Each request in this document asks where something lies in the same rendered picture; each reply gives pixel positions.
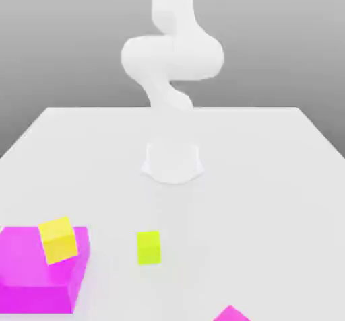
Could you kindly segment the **small lime cube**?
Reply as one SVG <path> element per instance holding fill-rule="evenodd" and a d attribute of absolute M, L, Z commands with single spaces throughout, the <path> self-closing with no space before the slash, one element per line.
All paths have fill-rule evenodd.
<path fill-rule="evenodd" d="M 139 265 L 161 263 L 159 231 L 137 233 L 137 260 Z"/>

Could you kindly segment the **small magenta cube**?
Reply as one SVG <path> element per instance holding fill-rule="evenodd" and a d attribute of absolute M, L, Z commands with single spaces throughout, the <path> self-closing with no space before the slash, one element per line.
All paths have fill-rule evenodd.
<path fill-rule="evenodd" d="M 224 308 L 213 321 L 250 321 L 245 315 L 243 315 L 234 306 L 229 305 Z"/>

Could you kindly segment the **small yellow cube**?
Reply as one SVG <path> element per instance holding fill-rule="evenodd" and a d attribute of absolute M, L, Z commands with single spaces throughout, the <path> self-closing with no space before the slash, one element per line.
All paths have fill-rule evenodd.
<path fill-rule="evenodd" d="M 61 217 L 38 225 L 44 255 L 48 265 L 78 255 L 75 232 L 68 217 Z"/>

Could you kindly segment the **large magenta box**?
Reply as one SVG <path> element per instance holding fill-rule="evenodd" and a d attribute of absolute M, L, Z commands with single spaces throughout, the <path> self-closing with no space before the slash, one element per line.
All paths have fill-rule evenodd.
<path fill-rule="evenodd" d="M 90 257 L 86 227 L 75 227 L 78 255 L 48 265 L 37 227 L 0 231 L 0 314 L 71 314 Z"/>

